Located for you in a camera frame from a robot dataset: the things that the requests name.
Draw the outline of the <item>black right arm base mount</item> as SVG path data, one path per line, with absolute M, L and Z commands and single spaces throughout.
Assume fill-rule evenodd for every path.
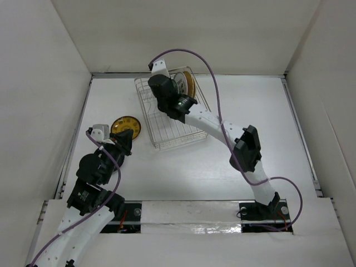
M 285 201 L 278 203 L 274 211 L 264 210 L 256 202 L 241 202 L 239 209 L 236 217 L 240 219 L 242 233 L 293 232 Z

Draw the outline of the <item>yellow woven pattern plate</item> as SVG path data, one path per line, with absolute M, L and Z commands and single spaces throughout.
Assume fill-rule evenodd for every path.
M 195 96 L 196 96 L 195 80 L 190 72 L 184 71 L 183 74 L 185 75 L 186 80 L 187 80 L 187 86 L 186 86 L 187 87 L 187 95 L 192 98 L 195 98 Z

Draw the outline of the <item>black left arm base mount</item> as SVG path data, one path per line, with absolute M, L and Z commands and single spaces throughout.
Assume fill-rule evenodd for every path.
M 122 214 L 110 221 L 102 230 L 102 234 L 138 234 L 141 232 L 141 202 L 125 203 Z

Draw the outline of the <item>white plate red characters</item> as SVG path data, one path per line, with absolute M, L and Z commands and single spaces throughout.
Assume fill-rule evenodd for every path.
M 177 85 L 178 93 L 187 95 L 187 78 L 183 72 L 177 72 L 174 75 L 174 81 Z

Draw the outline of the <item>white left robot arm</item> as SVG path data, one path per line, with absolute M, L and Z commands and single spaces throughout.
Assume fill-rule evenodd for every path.
M 56 235 L 37 253 L 30 266 L 79 266 L 90 245 L 111 221 L 125 216 L 125 199 L 116 190 L 105 190 L 114 172 L 131 155 L 134 131 L 110 133 L 108 125 L 94 125 L 86 136 L 97 147 L 84 155 L 77 180 L 68 197 Z

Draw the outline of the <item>yellow brown patterned plate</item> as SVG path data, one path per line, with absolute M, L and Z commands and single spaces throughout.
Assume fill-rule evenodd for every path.
M 133 130 L 132 139 L 135 140 L 141 133 L 141 129 L 141 123 L 137 118 L 133 116 L 122 116 L 113 122 L 111 126 L 111 133 L 117 134 L 124 130 Z

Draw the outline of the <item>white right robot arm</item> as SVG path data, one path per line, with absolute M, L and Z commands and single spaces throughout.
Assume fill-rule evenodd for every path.
M 231 152 L 229 163 L 251 186 L 259 216 L 269 219 L 275 215 L 280 196 L 264 171 L 257 129 L 252 125 L 242 128 L 222 120 L 194 98 L 178 93 L 173 80 L 165 75 L 151 76 L 148 85 L 161 112 L 205 131 L 228 147 Z

